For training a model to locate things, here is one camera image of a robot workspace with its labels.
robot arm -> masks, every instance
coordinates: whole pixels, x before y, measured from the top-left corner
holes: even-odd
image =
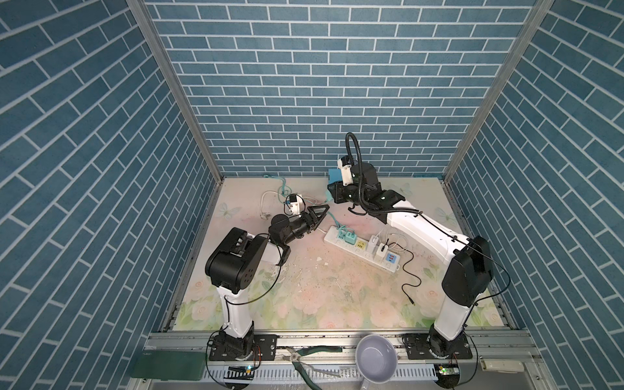
[[[269,227],[270,238],[232,228],[210,255],[205,273],[217,287],[221,299],[224,335],[220,339],[225,343],[228,354],[239,358],[251,353],[253,321],[247,306],[250,303],[247,287],[256,275],[260,262],[281,267],[290,255],[288,243],[315,230],[327,210],[328,205],[320,205],[308,207],[296,218],[276,215]]]
[[[354,140],[358,161],[351,156],[349,137]],[[430,249],[446,268],[442,281],[446,297],[429,330],[432,353],[445,358],[457,349],[456,344],[464,344],[462,334],[466,319],[492,280],[488,242],[479,236],[470,239],[454,232],[416,210],[402,195],[383,190],[375,168],[361,161],[359,145],[352,133],[347,135],[346,143],[349,155],[338,160],[343,180],[328,185],[335,202],[353,202],[354,206],[349,208],[352,213],[368,213],[404,231]],[[365,213],[354,211],[355,205],[362,206]]]

floral tabletop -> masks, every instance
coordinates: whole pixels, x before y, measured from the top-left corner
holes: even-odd
[[[326,200],[327,178],[288,178],[293,192],[321,202]],[[425,214],[460,231],[451,207],[434,178],[382,178],[384,188],[393,189]],[[215,213],[195,264],[177,316],[174,331],[218,329],[223,324],[223,311],[216,288],[204,274],[205,260],[233,227],[251,234],[265,233],[270,224],[260,218],[260,200],[267,190],[281,185],[272,178],[228,178],[223,184]],[[399,236],[399,230],[379,220],[359,217],[347,211],[346,203],[333,202],[330,211],[336,219],[352,228],[364,239],[381,231],[381,239],[396,241],[414,252],[407,270],[419,275],[422,284],[405,289],[414,300],[412,305],[401,291],[403,283],[418,284],[418,279],[402,270],[388,273],[323,241],[319,230],[290,244],[292,252],[282,267],[275,287],[261,300],[250,304],[256,329],[328,329],[328,328],[412,328],[430,326],[437,316],[444,292],[441,281],[445,269],[424,246]],[[283,213],[283,205],[274,193],[263,202],[264,213]],[[327,231],[334,221],[327,216],[320,229]],[[400,253],[401,264],[411,255]],[[248,288],[249,297],[262,295],[273,284],[278,267],[260,263]],[[502,326],[493,301],[485,300],[476,307],[469,326]]]

metal rail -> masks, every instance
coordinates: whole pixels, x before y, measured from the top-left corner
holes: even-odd
[[[370,330],[310,330],[310,331],[256,331],[257,334],[277,334],[276,361],[271,364],[290,364],[288,360],[281,361],[279,356],[289,356],[286,347],[302,348],[307,346],[329,345],[343,347],[342,353],[315,353],[306,356],[306,361],[315,364],[353,364],[355,362],[355,347],[359,340],[367,334],[376,333],[386,337],[394,345],[399,364],[408,363],[440,363],[447,359],[408,360],[406,349],[401,341],[404,333],[428,332],[428,328],[406,329],[370,329]],[[204,351],[211,332],[167,332],[150,333],[145,349],[159,349],[172,351]],[[540,360],[539,351],[527,330],[510,330],[498,328],[466,328],[466,333],[472,337],[479,356],[490,359],[513,359],[522,362]],[[223,362],[208,362],[222,365]]]

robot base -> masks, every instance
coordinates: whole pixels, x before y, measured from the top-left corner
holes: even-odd
[[[445,356],[436,356],[431,351],[429,337],[429,333],[404,334],[402,340],[407,351],[407,358],[410,360],[446,358]],[[462,333],[454,341],[454,346],[456,346],[455,357],[457,359],[472,359],[472,351],[468,345],[466,335]]]
[[[277,334],[253,334],[253,325],[243,338],[232,337],[219,331],[210,349],[210,361],[253,360],[252,346],[258,345],[262,360],[275,360]]]

green pliers handle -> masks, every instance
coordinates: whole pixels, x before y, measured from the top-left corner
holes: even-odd
[[[342,347],[332,347],[328,345],[319,345],[315,347],[301,348],[297,353],[301,356],[307,356],[317,352],[342,352]]]
[[[293,361],[293,366],[295,366],[295,370],[297,370],[299,375],[301,375],[301,377],[303,378],[303,381],[308,385],[310,389],[323,390],[320,387],[318,387],[316,383],[312,381],[312,379],[310,379],[310,377],[308,376],[308,373],[306,372],[305,368],[303,367],[301,363],[299,363],[298,361]]]

